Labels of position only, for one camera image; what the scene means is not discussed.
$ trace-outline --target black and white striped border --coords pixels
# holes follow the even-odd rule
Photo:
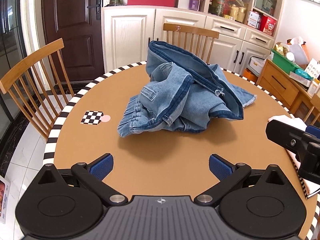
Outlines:
[[[146,64],[146,61],[141,61],[141,62],[137,62],[137,63],[133,63],[133,64],[129,64],[120,68],[116,68],[112,71],[109,71],[107,73],[105,73],[104,75],[96,78],[94,81],[90,82],[89,84],[87,84],[83,89],[81,89],[68,103],[67,105],[63,108],[63,110],[61,111],[59,117],[57,118],[57,120],[55,121],[49,137],[48,137],[48,141],[46,143],[45,146],[45,150],[44,150],[44,160],[43,160],[43,165],[47,164],[47,163],[53,163],[54,161],[54,152],[56,149],[56,145],[57,145],[57,140],[61,131],[61,128],[66,120],[66,118],[68,117],[69,113],[71,112],[71,110],[73,109],[73,107],[76,105],[76,103],[81,99],[81,97],[83,97],[83,95],[85,95],[91,88],[93,88],[96,84],[98,84],[99,82],[105,80],[106,78],[121,72],[125,69],[131,68],[131,67],[135,67],[135,66],[139,66],[139,65],[144,65]],[[259,89],[261,89],[262,91],[264,91],[266,94],[268,94],[269,96],[271,96],[271,98],[273,98],[279,105],[281,105],[286,112],[288,112],[288,114],[294,118],[294,115],[292,113],[290,113],[289,109],[286,108],[275,96],[273,96],[270,92],[268,92],[267,90],[263,89],[261,86],[257,85],[255,82],[248,80],[246,77],[239,75],[238,73],[232,72],[230,70],[221,68],[221,70],[226,71],[228,73],[231,73],[233,75],[236,75],[238,77],[241,77],[242,79],[250,82],[251,84],[255,85],[256,87],[258,87]],[[305,196],[307,197],[307,193],[306,193],[306,189],[305,189],[305,185],[304,182],[302,180],[302,178],[299,177],[299,180],[301,182],[302,188],[303,188],[303,192],[305,194]],[[311,227],[308,231],[307,237],[305,238],[305,240],[311,240],[312,236],[313,236],[313,232],[315,231],[316,225],[317,225],[317,220],[319,217],[319,212],[320,212],[320,195],[317,195],[317,206],[316,206],[316,211],[315,211],[315,215],[314,218],[312,220],[312,224]]]

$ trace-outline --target green plastic basket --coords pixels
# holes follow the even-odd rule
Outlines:
[[[298,65],[292,63],[286,57],[282,56],[279,52],[275,51],[274,49],[272,49],[272,51],[274,52],[272,62],[276,64],[279,68],[281,68],[284,72],[286,72],[288,75],[290,74],[290,72],[295,73],[296,69],[300,68]]]

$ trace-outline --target metal screw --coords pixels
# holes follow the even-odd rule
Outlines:
[[[197,197],[197,200],[200,201],[201,203],[208,203],[212,201],[212,197],[210,195],[203,194],[203,195],[199,195]]]
[[[123,195],[120,195],[120,194],[112,195],[109,199],[113,203],[121,203],[121,202],[125,201],[125,197]]]

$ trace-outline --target pink circle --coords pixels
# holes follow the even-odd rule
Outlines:
[[[110,119],[111,119],[110,115],[107,115],[107,114],[100,117],[101,122],[109,122]]]

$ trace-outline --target wooden chair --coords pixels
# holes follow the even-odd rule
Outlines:
[[[212,51],[212,46],[213,46],[213,41],[214,39],[219,38],[219,33],[212,31],[212,30],[207,30],[207,29],[202,29],[202,28],[197,28],[197,27],[192,27],[192,26],[187,26],[187,25],[180,25],[180,24],[171,24],[171,23],[165,23],[163,24],[163,30],[167,31],[167,43],[169,43],[169,32],[172,32],[172,39],[171,39],[171,44],[174,44],[175,41],[175,33],[178,33],[178,47],[181,47],[183,49],[187,48],[187,43],[188,42],[188,34],[191,34],[191,41],[190,41],[190,46],[188,50],[189,52],[192,53],[192,50],[194,48],[194,41],[195,41],[195,35],[197,37],[197,44],[196,44],[196,52],[194,53],[197,57],[199,57],[200,51],[202,50],[201,53],[201,59],[204,60],[204,54],[206,52],[206,46],[208,40],[211,40],[210,43],[210,48],[207,56],[207,60],[205,61],[207,64],[209,63],[209,59],[211,56],[211,51]],[[181,46],[181,33],[184,33],[184,43],[183,47]]]
[[[58,111],[55,109],[54,105],[52,104],[52,101],[50,100],[47,91],[45,91],[44,88],[44,84],[42,83],[42,80],[39,77],[39,74],[35,68],[35,64],[37,62],[40,62],[42,71],[47,79],[47,82],[50,86],[51,92],[55,98],[55,100],[58,102],[58,105],[60,107],[60,109],[63,109],[62,103],[60,102],[58,95],[56,93],[56,91],[54,90],[54,86],[52,84],[52,82],[50,81],[48,72],[46,71],[45,67],[44,67],[44,63],[43,63],[43,59],[48,57],[49,58],[49,62],[54,74],[54,77],[57,81],[57,84],[60,88],[60,91],[62,93],[62,96],[64,98],[65,103],[68,103],[68,99],[66,94],[63,91],[59,76],[57,74],[55,65],[53,63],[52,60],[52,56],[51,54],[53,54],[54,52],[57,52],[58,54],[58,58],[62,67],[62,71],[63,71],[63,75],[66,79],[68,88],[70,90],[70,93],[72,96],[74,96],[73,90],[71,88],[68,76],[67,76],[67,72],[65,70],[63,61],[62,61],[62,57],[61,57],[61,53],[60,53],[60,49],[62,49],[64,47],[63,45],[63,40],[62,39],[58,39],[54,42],[51,42],[47,45],[45,45],[43,48],[35,51],[34,53],[30,54],[29,56],[27,56],[26,58],[24,58],[22,61],[20,61],[19,63],[17,63],[12,69],[9,70],[8,73],[6,73],[4,75],[4,77],[0,80],[0,89],[2,91],[2,93],[9,93],[10,96],[12,97],[12,99],[14,100],[14,102],[18,105],[18,107],[20,108],[20,110],[24,113],[24,115],[28,118],[28,120],[32,123],[32,125],[39,131],[39,133],[45,137],[46,139],[48,139],[50,130],[56,120],[56,118],[59,116],[59,113],[61,111]],[[36,76],[36,80],[42,90],[43,96],[45,99],[47,99],[49,106],[51,107],[53,113],[54,113],[54,117],[50,114],[47,106],[45,105],[43,98],[41,97],[39,91],[37,90],[37,87],[35,85],[35,83],[33,82],[33,79],[31,78],[28,69],[32,70],[32,72],[34,73],[34,75]],[[24,93],[26,93],[26,95],[29,98],[29,102],[25,99],[25,97],[23,96],[22,92],[20,91],[21,86],[24,89]],[[47,121],[47,119],[44,117],[43,113],[40,111],[39,107],[37,106],[35,100],[32,98],[32,94],[33,92],[36,94],[36,97],[38,98],[38,100],[40,101],[41,105],[43,106],[43,109],[45,111],[45,113],[47,114],[47,116],[49,117],[49,121]],[[23,102],[23,104],[25,105],[25,108],[23,107],[23,105],[19,102],[19,100],[16,97],[16,94],[20,97],[20,100]]]
[[[307,113],[306,117],[303,119],[303,121],[306,122],[309,119],[310,115],[312,114],[313,110],[316,109],[318,111],[318,114],[315,116],[315,118],[313,119],[313,121],[310,124],[310,125],[314,125],[315,122],[320,117],[320,91],[318,91],[317,93],[315,93],[313,95],[313,97],[310,100],[310,103],[312,104],[312,107],[309,110],[309,112]]]

